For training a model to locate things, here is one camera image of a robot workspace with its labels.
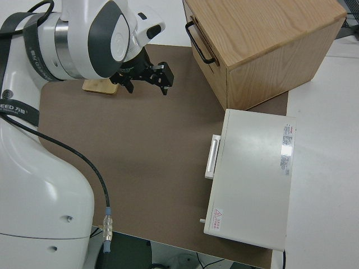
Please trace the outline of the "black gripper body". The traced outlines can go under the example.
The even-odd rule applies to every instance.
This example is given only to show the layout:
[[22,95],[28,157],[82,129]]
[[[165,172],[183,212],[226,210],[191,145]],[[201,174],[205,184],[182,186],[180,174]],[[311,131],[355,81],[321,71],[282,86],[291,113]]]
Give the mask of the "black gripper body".
[[111,83],[120,84],[123,87],[127,79],[146,81],[158,87],[161,85],[172,87],[174,75],[167,62],[153,65],[147,53],[140,53],[135,58],[124,62],[120,69],[110,77]]

